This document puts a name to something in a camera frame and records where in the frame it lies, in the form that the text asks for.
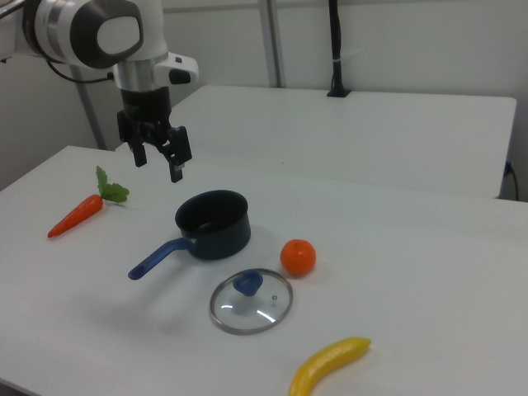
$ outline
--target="orange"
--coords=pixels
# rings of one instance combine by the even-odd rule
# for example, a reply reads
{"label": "orange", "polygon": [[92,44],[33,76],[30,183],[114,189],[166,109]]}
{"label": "orange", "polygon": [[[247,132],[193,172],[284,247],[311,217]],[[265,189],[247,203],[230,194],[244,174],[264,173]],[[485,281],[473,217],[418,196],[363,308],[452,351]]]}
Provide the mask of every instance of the orange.
{"label": "orange", "polygon": [[303,239],[288,241],[280,252],[282,266],[293,276],[308,274],[315,265],[315,249]]}

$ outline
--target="yellow banana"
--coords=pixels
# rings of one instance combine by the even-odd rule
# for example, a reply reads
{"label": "yellow banana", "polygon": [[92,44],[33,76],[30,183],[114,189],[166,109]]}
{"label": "yellow banana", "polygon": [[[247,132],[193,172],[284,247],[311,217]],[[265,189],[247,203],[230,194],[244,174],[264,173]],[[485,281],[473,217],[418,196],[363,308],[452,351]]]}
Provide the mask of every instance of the yellow banana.
{"label": "yellow banana", "polygon": [[345,338],[310,357],[291,381],[290,396],[308,396],[328,373],[361,357],[369,349],[368,338]]}

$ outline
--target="glass lid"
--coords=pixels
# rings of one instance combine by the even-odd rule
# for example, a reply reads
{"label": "glass lid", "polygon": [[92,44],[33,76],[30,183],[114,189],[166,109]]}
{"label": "glass lid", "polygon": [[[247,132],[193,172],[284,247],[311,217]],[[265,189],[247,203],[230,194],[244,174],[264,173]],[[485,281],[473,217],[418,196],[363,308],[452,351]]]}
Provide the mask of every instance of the glass lid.
{"label": "glass lid", "polygon": [[225,332],[255,334],[276,326],[288,314],[293,298],[284,276],[257,268],[222,282],[211,296],[210,312]]}

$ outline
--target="dark blue saucepan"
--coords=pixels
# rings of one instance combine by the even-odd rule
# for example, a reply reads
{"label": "dark blue saucepan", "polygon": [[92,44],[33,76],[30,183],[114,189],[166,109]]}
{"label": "dark blue saucepan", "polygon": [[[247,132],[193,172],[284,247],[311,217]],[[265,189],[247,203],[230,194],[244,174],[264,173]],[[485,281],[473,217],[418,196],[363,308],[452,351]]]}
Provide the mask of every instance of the dark blue saucepan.
{"label": "dark blue saucepan", "polygon": [[219,260],[240,252],[251,237],[248,202],[233,191],[199,194],[178,209],[175,219],[183,238],[163,244],[129,272],[130,279],[142,278],[175,250],[188,250],[192,256],[205,260]]}

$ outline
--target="toy carrot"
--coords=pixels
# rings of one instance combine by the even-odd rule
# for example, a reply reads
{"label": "toy carrot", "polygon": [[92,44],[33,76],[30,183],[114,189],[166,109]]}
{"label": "toy carrot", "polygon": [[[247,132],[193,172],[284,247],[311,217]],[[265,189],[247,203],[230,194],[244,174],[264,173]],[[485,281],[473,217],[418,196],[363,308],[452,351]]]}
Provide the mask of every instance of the toy carrot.
{"label": "toy carrot", "polygon": [[73,228],[77,224],[93,216],[102,209],[103,200],[112,202],[125,202],[129,191],[119,184],[108,184],[108,176],[100,167],[96,169],[97,180],[99,182],[99,195],[94,194],[81,202],[64,219],[55,225],[48,233],[48,238],[56,237]]}

